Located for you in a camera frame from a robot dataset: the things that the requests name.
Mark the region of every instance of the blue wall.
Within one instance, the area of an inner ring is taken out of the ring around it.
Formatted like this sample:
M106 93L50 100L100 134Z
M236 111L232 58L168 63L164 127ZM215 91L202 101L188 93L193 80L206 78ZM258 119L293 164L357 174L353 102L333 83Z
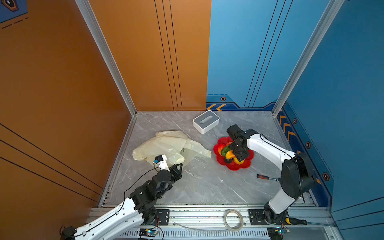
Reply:
M384 230L383 13L381 0L345 1L288 98L334 180L331 211L348 240Z
M276 101L328 1L212 0L207 95Z

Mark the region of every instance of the plastic bag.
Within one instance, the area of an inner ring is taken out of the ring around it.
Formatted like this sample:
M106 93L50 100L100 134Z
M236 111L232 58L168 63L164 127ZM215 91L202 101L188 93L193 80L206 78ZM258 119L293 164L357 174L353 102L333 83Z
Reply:
M181 131L157 132L156 136L141 144L132 152L133 159L147 160L153 164L156 156L165 154L168 167L183 163L187 165L196 155L211 157L211 151L191 140Z

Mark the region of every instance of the orange chevron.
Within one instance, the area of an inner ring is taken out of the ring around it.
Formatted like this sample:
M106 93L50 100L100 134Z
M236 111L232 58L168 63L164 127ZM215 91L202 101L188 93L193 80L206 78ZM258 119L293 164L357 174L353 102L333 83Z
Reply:
M215 106L216 104L212 104L211 106L209 106L208 108L207 108L207 110L211 110L211 107L213 107L213 106Z
M281 119L282 119L282 118L286 118L286 116L284 116L284 115L281 115L281 116L280 116L280 125L281 125Z
M294 133L294 132L290 132L290 131L288 131L288 136L287 136L287 138L288 138L288 142L289 142L289 136L290 135L294 135L294 136L296 136L296 134Z
M216 110L217 110L217 111L221 111L220 108L222 108L222 107L224 107L224 106L225 106L225 104L223 104L223 105L221 105L220 107L216 108Z
M284 133L285 133L285 127L290 127L291 125L289 125L289 123L285 123L284 124L284 128L283 128L283 131L284 131Z

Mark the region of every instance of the marble floor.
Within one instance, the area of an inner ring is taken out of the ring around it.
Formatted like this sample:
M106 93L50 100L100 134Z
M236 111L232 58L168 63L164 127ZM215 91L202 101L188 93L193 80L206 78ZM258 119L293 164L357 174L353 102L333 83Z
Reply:
M200 134L192 125L192 120L203 112L138 112L132 136L129 140L118 173L107 195L105 204L118 204L123 200L123 192L143 173L153 166L146 161L136 161L132 151L143 142L155 136L156 132L181 130L192 140L212 150L220 137L228 136L226 130L237 124L242 130L254 129L273 143L287 148L281 129L276 126L272 113L267 111L217 111L220 117L218 126L206 134ZM170 203L258 203L269 201L278 191L279 183L263 180L256 174L279 177L280 170L263 156L255 153L252 165L248 169L233 172L217 163L212 152L210 159L196 157L183 166L182 179L177 181L172 192L166 193L158 204ZM135 187L150 180L156 171L142 177Z

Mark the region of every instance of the white robotic arm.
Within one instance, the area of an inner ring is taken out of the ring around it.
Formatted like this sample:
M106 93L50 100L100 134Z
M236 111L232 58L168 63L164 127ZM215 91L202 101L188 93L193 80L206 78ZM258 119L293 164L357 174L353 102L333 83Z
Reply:
M61 232L61 239L113 240L127 229L135 228L143 223L151 224L156 215L154 204L157 199L161 198L164 193L172 188L172 184L182 177L182 164L168 168L166 160L165 155L157 156L154 164L157 164L161 170L152 180L136 188L117 207L93 222L76 229L72 226L64 229Z
M287 208L314 185L313 167L308 156L283 149L252 129L242 131L237 125L233 125L228 128L227 133L234 141L229 147L239 161L246 159L249 156L248 150L251 149L273 162L281 170L281 188L265 204L264 217L268 224L285 220L288 216ZM77 229L72 226L64 229L61 239L113 240L124 230L135 228L143 223L151 224L156 215L154 207L156 200L182 177L182 164L168 168L165 155L157 156L154 164L157 164L161 170L152 180L136 188L121 204L95 221Z
M239 161L248 157L251 149L275 164L281 170L280 186L277 194L265 204L265 220L275 224L287 215L287 208L314 185L313 167L309 157L295 154L270 142L253 129L242 131L237 125L227 129L234 141L229 145Z

